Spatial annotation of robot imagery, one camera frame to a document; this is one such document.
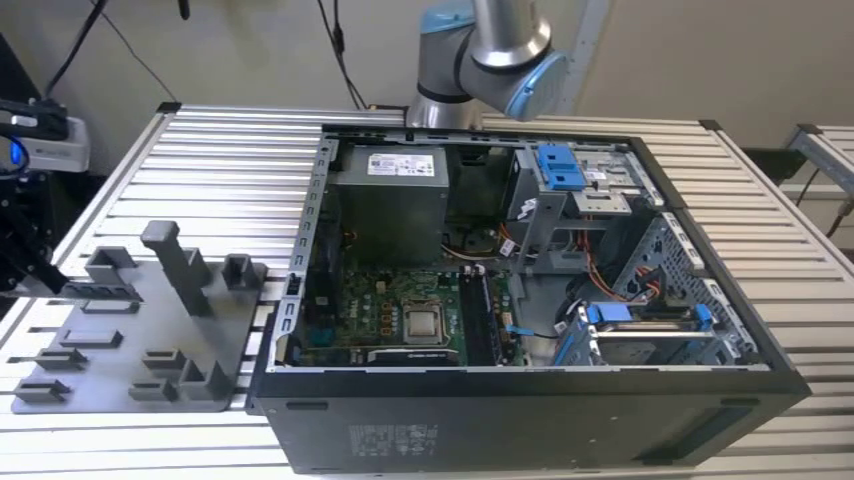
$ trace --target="gray 3d printed holder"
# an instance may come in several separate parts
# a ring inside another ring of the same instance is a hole
[[[159,262],[99,248],[95,283],[132,285],[143,302],[75,307],[13,394],[15,413],[211,412],[231,402],[267,267],[248,255],[205,263],[181,249],[175,222],[152,221],[143,244]]]

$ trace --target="white wall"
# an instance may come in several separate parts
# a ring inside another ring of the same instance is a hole
[[[420,12],[439,0],[341,0],[347,64],[369,103],[407,104],[415,92]],[[112,0],[107,13],[185,103],[351,108],[313,0]],[[331,4],[327,0],[331,16]],[[540,0],[570,49],[582,0]],[[41,87],[61,63],[87,0],[0,0],[0,31]],[[55,93],[91,125],[92,169],[108,173],[165,94],[105,23],[92,29]]]
[[[614,0],[576,113],[718,120],[743,146],[854,125],[854,1]]]

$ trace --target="metal slotted surface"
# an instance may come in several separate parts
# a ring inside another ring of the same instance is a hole
[[[788,148],[799,150],[849,195],[854,195],[854,127],[799,125]]]
[[[399,124],[399,113],[184,107],[159,116],[57,249],[83,274],[96,245],[136,240],[151,219],[175,219],[181,242],[207,258],[251,253],[271,270],[263,299],[277,299],[323,123]],[[854,476],[854,282],[819,232],[751,168],[728,138],[696,122],[548,118],[519,124],[487,116],[488,130],[643,137],[814,396],[695,471],[608,472],[622,478],[818,480]],[[19,302],[0,323],[0,473],[44,478],[288,478],[292,472],[263,417],[240,407],[271,306],[259,309],[232,411],[217,414],[17,416],[15,388],[68,306]],[[490,473],[479,478],[598,478],[595,472]],[[418,478],[460,478],[464,474]]]

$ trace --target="black wire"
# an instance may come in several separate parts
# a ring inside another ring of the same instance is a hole
[[[0,138],[5,138],[9,142],[12,142],[12,145],[15,145],[21,152],[21,160],[17,168],[13,168],[12,170],[0,168],[0,180],[12,180],[20,177],[21,173],[24,173],[24,171],[27,170],[27,167],[29,167],[29,150],[27,150],[27,146],[13,136],[7,135],[5,133],[0,133]]]
[[[329,44],[332,45],[332,53],[335,53],[335,60],[337,61],[337,68],[341,71],[341,76],[344,77],[344,82],[347,84],[347,92],[349,93],[349,98],[352,99],[352,103],[357,110],[367,109],[368,105],[361,97],[361,93],[359,93],[359,89],[356,85],[352,83],[349,78],[349,74],[347,73],[347,64],[344,63],[343,57],[343,43],[335,41],[335,36],[332,35],[332,30],[329,28],[329,19],[325,15],[325,7],[323,6],[323,0],[317,0],[317,7],[320,8],[320,16],[323,17],[323,26],[325,27],[325,35],[329,38]],[[337,12],[337,2],[335,2],[333,7]]]
[[[810,175],[810,179],[803,184],[803,190],[800,190],[800,195],[798,195],[798,200],[795,200],[795,207],[798,205],[800,205],[800,200],[803,200],[803,196],[806,195],[806,191],[810,189],[810,185],[812,184],[812,180],[815,180],[816,176],[818,176],[818,168],[812,172],[812,175]]]
[[[842,219],[845,217],[842,215],[836,215],[836,218],[832,221],[832,225],[830,225],[830,230],[827,230],[827,238],[832,237],[832,234],[836,233],[836,229],[839,228],[839,224],[842,223]]]
[[[77,52],[80,51],[80,46],[85,41],[85,37],[89,35],[89,30],[92,30],[92,25],[95,25],[97,16],[104,11],[104,7],[107,6],[107,1],[108,0],[97,0],[97,3],[95,4],[92,11],[89,12],[89,16],[85,18],[85,21],[83,22],[83,27],[80,27],[80,31],[77,32],[77,37],[75,38],[75,43],[71,47],[71,52],[68,52],[68,57],[65,57],[65,61],[63,62],[63,65],[59,67],[59,70],[53,74],[53,78],[51,78],[48,85],[44,87],[45,99],[51,98],[51,95],[53,93],[53,88],[56,87],[56,84],[63,78],[63,75],[65,75],[65,71],[71,66],[71,62],[75,61],[75,57],[77,56]]]
[[[95,5],[95,0],[89,0],[89,3],[92,5]],[[177,102],[177,98],[175,97],[175,94],[172,93],[172,90],[169,90],[169,87],[165,86],[165,83],[163,82],[163,80],[160,79],[160,77],[157,76],[155,71],[151,69],[151,67],[145,64],[143,59],[139,58],[139,55],[136,54],[136,51],[133,50],[133,47],[131,46],[131,42],[128,41],[128,39],[125,38],[124,34],[119,30],[119,27],[116,26],[116,24],[112,22],[112,19],[107,15],[107,12],[101,12],[101,17],[104,17],[104,20],[107,21],[107,24],[112,28],[113,32],[116,32],[116,35],[119,35],[119,38],[121,39],[121,43],[124,43],[124,46],[127,47],[128,52],[131,52],[131,56],[133,57],[133,59],[139,62],[139,64],[143,66],[143,68],[145,69],[145,71],[148,72],[151,77],[160,84],[160,87],[165,91],[167,95],[172,99],[172,101]]]

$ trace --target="gray power supply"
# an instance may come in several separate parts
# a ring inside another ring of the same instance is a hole
[[[329,176],[359,263],[418,266],[440,255],[448,198],[444,148],[356,146]]]

